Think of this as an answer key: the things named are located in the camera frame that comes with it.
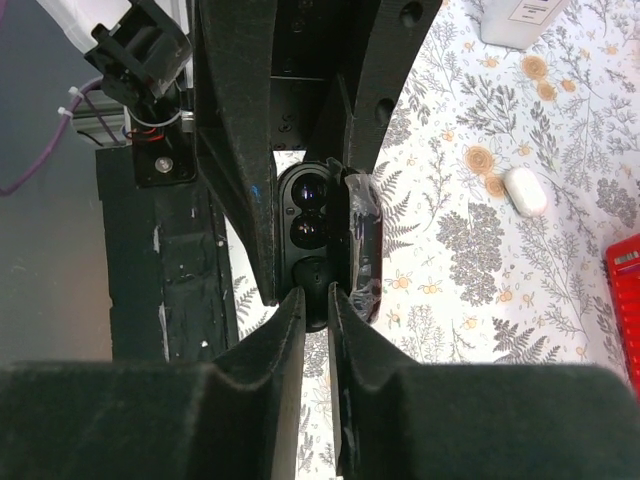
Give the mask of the black earbud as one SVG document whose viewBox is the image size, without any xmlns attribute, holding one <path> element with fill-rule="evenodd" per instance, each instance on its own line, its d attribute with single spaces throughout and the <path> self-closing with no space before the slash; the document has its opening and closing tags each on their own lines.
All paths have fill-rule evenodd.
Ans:
<svg viewBox="0 0 640 480">
<path fill-rule="evenodd" d="M 294 284 L 305 294 L 306 332 L 316 333 L 327 325 L 328 288 L 332 271 L 322 257 L 306 257 L 295 263 L 292 270 Z"/>
</svg>

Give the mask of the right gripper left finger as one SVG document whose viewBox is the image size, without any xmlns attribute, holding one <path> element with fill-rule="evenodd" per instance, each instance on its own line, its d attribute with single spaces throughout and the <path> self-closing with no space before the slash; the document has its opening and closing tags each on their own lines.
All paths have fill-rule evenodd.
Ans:
<svg viewBox="0 0 640 480">
<path fill-rule="evenodd" d="M 5 479 L 291 479 L 305 295 L 210 362 L 19 363 L 1 372 Z"/>
</svg>

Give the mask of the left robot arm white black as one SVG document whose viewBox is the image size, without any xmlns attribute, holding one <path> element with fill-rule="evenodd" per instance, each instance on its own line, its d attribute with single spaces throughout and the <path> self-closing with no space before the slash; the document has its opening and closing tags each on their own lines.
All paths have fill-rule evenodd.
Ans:
<svg viewBox="0 0 640 480">
<path fill-rule="evenodd" d="M 202 181 L 263 300 L 381 292 L 371 174 L 437 1 L 47 1 L 129 115 L 142 187 Z"/>
</svg>

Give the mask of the white earbud charging case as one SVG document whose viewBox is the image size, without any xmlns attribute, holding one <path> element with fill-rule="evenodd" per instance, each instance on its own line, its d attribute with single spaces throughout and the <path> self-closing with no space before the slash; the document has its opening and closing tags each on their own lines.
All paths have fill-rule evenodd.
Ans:
<svg viewBox="0 0 640 480">
<path fill-rule="evenodd" d="M 525 167 L 510 169 L 504 175 L 504 187 L 522 217 L 539 217 L 545 212 L 548 199 L 532 170 Z"/>
</svg>

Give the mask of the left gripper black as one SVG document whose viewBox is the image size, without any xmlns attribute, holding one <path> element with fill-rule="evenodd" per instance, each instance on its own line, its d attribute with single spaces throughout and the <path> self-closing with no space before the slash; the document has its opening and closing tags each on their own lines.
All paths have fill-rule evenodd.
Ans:
<svg viewBox="0 0 640 480">
<path fill-rule="evenodd" d="M 441 5 L 354 1 L 342 20 L 343 1 L 194 3 L 200 172 L 264 305 L 277 302 L 272 149 L 306 148 L 306 162 L 333 158 L 370 173 Z"/>
</svg>

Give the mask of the black earbud charging case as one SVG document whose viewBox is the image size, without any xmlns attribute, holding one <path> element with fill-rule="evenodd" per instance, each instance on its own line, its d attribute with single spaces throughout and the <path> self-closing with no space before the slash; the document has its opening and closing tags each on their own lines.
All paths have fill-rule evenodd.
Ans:
<svg viewBox="0 0 640 480">
<path fill-rule="evenodd" d="M 325 258 L 330 284 L 345 292 L 359 318 L 378 318 L 382 296 L 384 213 L 372 176 L 330 158 L 302 162 L 278 180 L 277 299 L 296 286 L 292 270 L 306 257 Z"/>
</svg>

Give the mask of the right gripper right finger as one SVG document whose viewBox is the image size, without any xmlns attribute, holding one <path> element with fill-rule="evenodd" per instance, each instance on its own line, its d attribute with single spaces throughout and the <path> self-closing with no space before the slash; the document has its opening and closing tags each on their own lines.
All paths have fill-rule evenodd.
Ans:
<svg viewBox="0 0 640 480">
<path fill-rule="evenodd" d="M 608 369 L 422 364 L 328 291 L 337 473 L 346 479 L 635 479 L 639 405 Z"/>
</svg>

